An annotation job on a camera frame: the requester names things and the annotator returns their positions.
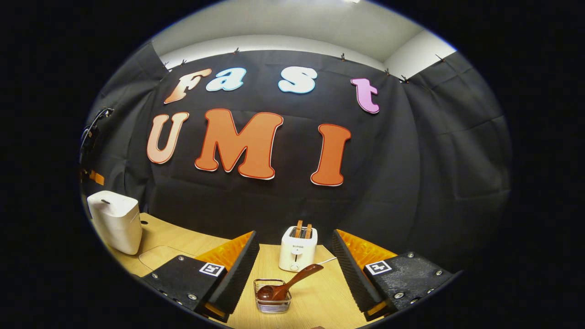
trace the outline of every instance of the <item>wooden ladle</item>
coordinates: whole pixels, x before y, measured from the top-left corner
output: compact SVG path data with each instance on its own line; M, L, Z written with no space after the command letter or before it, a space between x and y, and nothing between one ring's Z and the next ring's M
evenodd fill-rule
M307 276L314 274L316 272L319 272L322 269L323 269L323 266L321 266L319 264L311 264L311 265L307 266L306 268L303 268L302 270L300 270L289 282L285 283L282 286L272 286L272 285L263 286L256 293L256 297L259 300L265 300L265 301L286 300L288 290L290 289L291 286L293 286L295 283L299 282L300 280L303 280Z

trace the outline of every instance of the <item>orange letter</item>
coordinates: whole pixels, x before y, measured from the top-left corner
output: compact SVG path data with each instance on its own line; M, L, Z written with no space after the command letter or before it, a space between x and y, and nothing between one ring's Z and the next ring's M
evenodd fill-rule
M236 132L232 113L227 109L210 109L205 117L209 123L201 156L195 160L197 169L214 172L219 167L215 160L217 147L223 169L231 172L246 150L244 162L238 167L242 176L257 179L274 177L274 169L270 166L272 142L276 129L283 124L283 117L268 112L257 113L240 133Z
M189 88L189 90L195 88L195 86L199 83L199 80L201 80L201 77L206 77L210 74L211 74L211 69L208 68L206 70L202 70L202 71L198 71L195 73L187 74L186 76L182 76L179 79L179 84L177 85L177 88L175 88L173 93L166 100L164 100L164 103L168 104L168 103L172 103L174 101L182 100L187 95L185 93L185 88Z
M343 148L346 140L352 137L349 130L336 125L320 125L319 132L323 136L321 159L317 171L311 175L311 182L324 186L339 186L343 184L340 173Z
M168 115L161 114L154 117L154 120L152 120L152 130L150 131L150 137L148 138L148 144L146 145L146 154L150 161L154 163L165 163L171 158L173 152L175 152L175 146L177 145L177 137L179 136L181 125L183 125L183 122L185 122L188 117L189 113L187 112L179 112L173 115L171 118L173 126L171 127L171 132L168 134L167 146L165 146L163 150L159 150L158 147L159 136L160 131L163 129L163 124L168 120Z

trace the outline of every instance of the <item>metal basket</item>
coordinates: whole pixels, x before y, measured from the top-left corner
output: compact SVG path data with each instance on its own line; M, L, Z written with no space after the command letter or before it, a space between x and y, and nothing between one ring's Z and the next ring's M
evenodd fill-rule
M285 313L291 304L291 292L287 292L286 300L259 300L256 293L260 288L267 285L282 286L285 282L278 279L256 279L254 280L254 298L256 299L256 307L262 313Z

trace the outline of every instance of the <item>table surface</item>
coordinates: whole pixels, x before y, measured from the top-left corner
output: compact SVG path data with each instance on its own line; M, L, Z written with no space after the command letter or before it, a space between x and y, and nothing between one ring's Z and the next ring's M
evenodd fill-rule
M135 256L108 246L114 258L128 272L140 277L179 254L194 258L229 241L175 226L146 213L141 213L140 219L148 224L142 224L142 240ZM291 288L293 298L288 312L264 314L258 311L253 288L255 279L281 279L288 282L296 274L278 267L279 255L279 245L260 244L260 251L238 306L225 325L254 329L310 329L319 326L325 329L343 329L357 328L373 322L367 322L357 308L337 259L324 263L324 269ZM318 245L315 262L330 258L333 255L324 246Z

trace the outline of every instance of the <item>light blue letter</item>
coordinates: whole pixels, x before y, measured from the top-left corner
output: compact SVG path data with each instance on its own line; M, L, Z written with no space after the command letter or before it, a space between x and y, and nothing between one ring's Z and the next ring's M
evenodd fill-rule
M296 92L306 94L315 88L317 72L309 67L289 66L285 68L280 76L286 80L280 80L278 87L283 92Z
M205 89L207 91L218 91L220 89L230 91L241 87L244 83L242 78L246 74L246 69L241 67L229 68L219 72L215 79L211 80Z

